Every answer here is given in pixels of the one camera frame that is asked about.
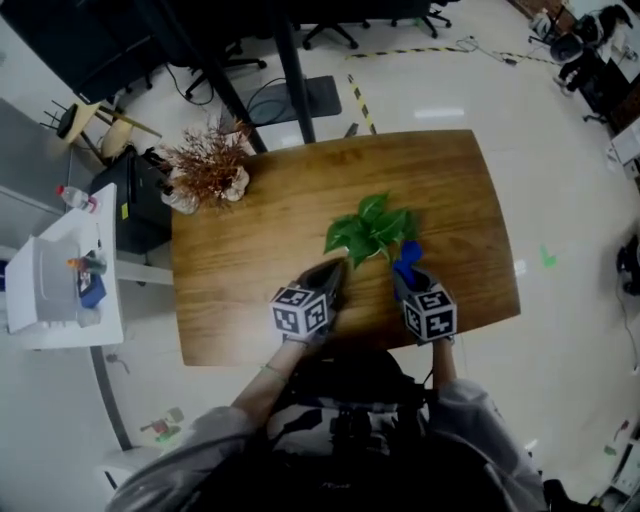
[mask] desk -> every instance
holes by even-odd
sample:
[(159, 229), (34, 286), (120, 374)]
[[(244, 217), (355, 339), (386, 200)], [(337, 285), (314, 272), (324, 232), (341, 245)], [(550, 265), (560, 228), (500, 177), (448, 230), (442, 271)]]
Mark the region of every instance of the desk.
[(80, 247), (81, 254), (98, 250), (98, 237), (102, 243), (99, 254), (107, 264), (102, 282), (107, 295), (97, 306), (100, 323), (81, 328), (70, 322), (37, 331), (19, 332), (11, 335), (22, 348), (45, 349), (64, 347), (89, 347), (111, 345), (124, 341), (122, 308), (118, 279), (172, 284), (170, 270), (136, 265), (116, 258), (116, 186), (107, 185), (94, 196), (100, 202), (100, 210), (91, 214), (73, 209), (52, 224), (40, 238), (50, 241), (72, 239)]
[[(421, 222), (423, 263), (458, 303), (460, 332), (520, 313), (509, 239), (471, 131), (351, 137), (251, 157), (251, 183), (229, 209), (173, 216), (173, 269), (182, 355), (188, 366), (269, 359), (281, 343), (269, 316), (280, 286), (344, 254), (322, 254), (331, 221), (368, 194)], [(415, 343), (379, 256), (346, 279), (347, 303), (329, 351)]]

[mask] green leaves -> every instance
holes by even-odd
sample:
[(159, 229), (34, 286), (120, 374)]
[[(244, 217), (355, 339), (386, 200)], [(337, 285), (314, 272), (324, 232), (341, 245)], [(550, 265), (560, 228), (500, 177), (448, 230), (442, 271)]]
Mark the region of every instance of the green leaves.
[(367, 224), (372, 224), (374, 220), (384, 211), (389, 192), (375, 196), (365, 197), (358, 206), (358, 215)]
[(358, 206), (358, 215), (336, 219), (327, 231), (324, 252), (345, 247), (354, 268), (378, 252), (382, 252), (391, 264), (389, 246), (394, 242), (400, 246), (405, 239), (416, 239), (418, 228), (415, 215), (407, 209), (384, 211), (388, 195), (365, 197)]
[(338, 247), (344, 247), (347, 245), (349, 237), (347, 237), (342, 230), (348, 227), (356, 218), (356, 215), (345, 215), (344, 217), (340, 217), (335, 220), (334, 223), (329, 226), (329, 230), (327, 231), (327, 240), (324, 245), (325, 254), (337, 249)]
[(371, 234), (386, 245), (393, 242), (403, 231), (407, 210), (395, 210), (380, 215), (371, 226)]

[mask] wooden table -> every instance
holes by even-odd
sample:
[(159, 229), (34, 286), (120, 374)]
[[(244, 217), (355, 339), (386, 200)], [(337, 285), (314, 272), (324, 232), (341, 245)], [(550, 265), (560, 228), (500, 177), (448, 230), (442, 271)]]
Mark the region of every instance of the wooden table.
[[(189, 366), (262, 363), (281, 340), (268, 302), (323, 255), (332, 219), (364, 196), (421, 223), (424, 265), (453, 293), (460, 332), (520, 313), (509, 239), (471, 131), (353, 137), (251, 157), (251, 183), (229, 209), (174, 213), (173, 268), (180, 343)], [(346, 280), (328, 352), (415, 343), (378, 255)]]

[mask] blue item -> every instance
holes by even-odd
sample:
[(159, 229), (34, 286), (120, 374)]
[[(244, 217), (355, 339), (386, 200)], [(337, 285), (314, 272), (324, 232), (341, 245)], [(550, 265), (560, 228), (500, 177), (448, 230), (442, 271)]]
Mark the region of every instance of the blue item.
[(102, 278), (96, 274), (78, 273), (80, 304), (85, 309), (93, 309), (107, 296)]
[[(410, 288), (416, 285), (416, 279), (413, 276), (411, 265), (420, 261), (420, 258), (422, 258), (422, 247), (420, 247), (420, 244), (415, 240), (408, 240), (402, 244), (400, 259), (393, 262), (393, 270), (402, 275)], [(397, 290), (394, 289), (393, 295), (396, 300), (400, 300)]]

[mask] storage box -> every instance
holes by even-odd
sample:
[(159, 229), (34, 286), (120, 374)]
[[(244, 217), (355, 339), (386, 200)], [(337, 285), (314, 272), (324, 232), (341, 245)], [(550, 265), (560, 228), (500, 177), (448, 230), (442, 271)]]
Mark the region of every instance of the storage box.
[(79, 248), (69, 240), (30, 238), (6, 268), (9, 332), (36, 324), (76, 320), (76, 271), (67, 260)]

